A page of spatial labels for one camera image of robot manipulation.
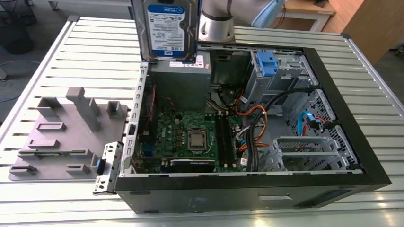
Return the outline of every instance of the metal slatted table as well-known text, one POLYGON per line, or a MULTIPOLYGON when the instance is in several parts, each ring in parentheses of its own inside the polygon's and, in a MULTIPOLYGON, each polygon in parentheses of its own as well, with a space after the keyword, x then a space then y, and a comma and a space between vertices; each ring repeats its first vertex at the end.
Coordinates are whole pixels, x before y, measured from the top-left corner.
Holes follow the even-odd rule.
POLYGON ((337 34, 236 27, 236 41, 317 49, 392 185, 318 209, 136 215, 118 196, 93 196, 93 181, 10 182, 8 166, 38 116, 40 97, 85 88, 98 104, 132 105, 140 49, 129 20, 68 22, 0 129, 0 225, 397 226, 404 223, 404 108, 349 39, 337 34))

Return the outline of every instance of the cpu socket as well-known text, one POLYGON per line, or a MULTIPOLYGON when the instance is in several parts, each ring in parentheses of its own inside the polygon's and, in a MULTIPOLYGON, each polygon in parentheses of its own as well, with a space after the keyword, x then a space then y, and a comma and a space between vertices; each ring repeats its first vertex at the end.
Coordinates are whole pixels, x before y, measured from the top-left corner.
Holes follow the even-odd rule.
POLYGON ((188 128, 188 151, 196 155, 206 151, 206 129, 188 128))

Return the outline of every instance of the sticker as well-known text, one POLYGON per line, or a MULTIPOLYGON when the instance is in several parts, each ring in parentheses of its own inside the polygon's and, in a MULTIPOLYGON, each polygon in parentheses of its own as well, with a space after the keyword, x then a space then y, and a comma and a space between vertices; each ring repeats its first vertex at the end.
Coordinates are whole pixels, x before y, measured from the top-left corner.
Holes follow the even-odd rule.
POLYGON ((246 98, 244 97, 244 96, 240 96, 240 100, 241 100, 241 102, 244 102, 244 103, 246 103, 246 98))
POLYGON ((178 56, 184 52, 185 36, 180 23, 185 10, 177 6, 149 5, 148 20, 152 50, 158 56, 178 56))
POLYGON ((196 56, 196 61, 194 63, 181 63, 180 61, 170 61, 169 62, 170 67, 186 67, 186 68, 202 68, 202 56, 197 55, 196 56))
POLYGON ((246 162, 248 162, 248 160, 245 158, 241 158, 240 165, 246 166, 246 162))

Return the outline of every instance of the green motherboard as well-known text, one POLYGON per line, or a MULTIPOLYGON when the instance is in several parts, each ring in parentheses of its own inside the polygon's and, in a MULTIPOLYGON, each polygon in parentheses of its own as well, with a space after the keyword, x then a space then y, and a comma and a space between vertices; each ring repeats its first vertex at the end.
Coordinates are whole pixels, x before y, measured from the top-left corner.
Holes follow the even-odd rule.
POLYGON ((157 119, 154 147, 142 146, 145 154, 142 169, 148 173, 161 173, 164 163, 172 159, 208 159, 214 161, 213 172, 241 172, 242 167, 237 162, 233 141, 238 126, 240 119, 236 115, 161 112, 157 119), (217 124, 222 124, 220 126, 228 130, 228 134, 221 131, 217 124), (220 140, 225 140, 225 145, 220 144, 220 140))

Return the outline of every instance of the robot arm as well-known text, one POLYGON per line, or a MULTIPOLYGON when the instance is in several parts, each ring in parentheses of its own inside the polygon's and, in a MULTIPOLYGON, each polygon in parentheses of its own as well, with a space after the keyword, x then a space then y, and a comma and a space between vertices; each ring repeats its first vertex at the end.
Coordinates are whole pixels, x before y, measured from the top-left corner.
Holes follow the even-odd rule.
POLYGON ((253 27, 266 28, 285 0, 202 0, 198 38, 230 42, 234 35, 233 17, 253 27))

